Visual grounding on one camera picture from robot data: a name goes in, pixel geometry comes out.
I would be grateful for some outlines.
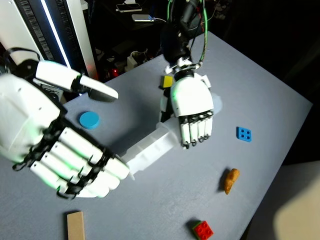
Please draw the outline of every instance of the blue lego brick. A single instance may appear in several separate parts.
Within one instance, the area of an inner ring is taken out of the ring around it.
[[[250,143],[252,141],[251,130],[237,126],[236,127],[236,137],[240,140],[243,140],[243,141]]]

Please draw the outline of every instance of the blue round lid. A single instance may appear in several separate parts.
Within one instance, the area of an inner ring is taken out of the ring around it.
[[[93,111],[81,114],[79,122],[85,129],[95,129],[100,123],[99,115]]]

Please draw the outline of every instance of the white smartphone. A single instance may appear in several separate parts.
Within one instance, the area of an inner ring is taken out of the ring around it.
[[[138,3],[133,4],[117,4],[116,8],[120,13],[127,13],[127,12],[138,12],[142,11],[142,8]]]
[[[132,19],[138,23],[154,22],[155,20],[148,14],[132,14]]]

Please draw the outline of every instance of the red block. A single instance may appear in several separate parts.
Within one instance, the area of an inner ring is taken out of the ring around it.
[[[199,240],[207,240],[214,234],[207,221],[200,222],[193,228],[193,231]]]

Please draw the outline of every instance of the robotic hand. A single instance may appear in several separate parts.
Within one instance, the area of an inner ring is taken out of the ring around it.
[[[169,62],[165,72],[174,73],[175,83],[171,88],[163,89],[160,121],[166,121],[173,113],[180,123],[181,144],[188,149],[190,144],[195,146],[197,141],[202,143],[208,139],[213,125],[214,104],[210,92],[211,84],[206,75],[200,76],[194,72],[202,66],[205,56],[207,14],[204,0],[172,0],[169,1],[168,12],[170,2],[172,2],[171,13],[168,16],[168,23],[162,30],[161,46],[164,58]],[[202,18],[198,18],[198,15],[201,15],[200,10],[205,22],[204,46],[200,61],[192,63],[189,40],[196,36],[202,22]],[[190,24],[194,20],[198,21],[198,27],[192,35]]]
[[[88,92],[96,100],[118,98],[114,89],[63,65],[26,60],[15,75],[0,75],[0,154],[15,162],[16,171],[29,167],[60,197],[106,196],[129,168],[69,122],[66,109],[36,85],[34,77],[64,90]]]

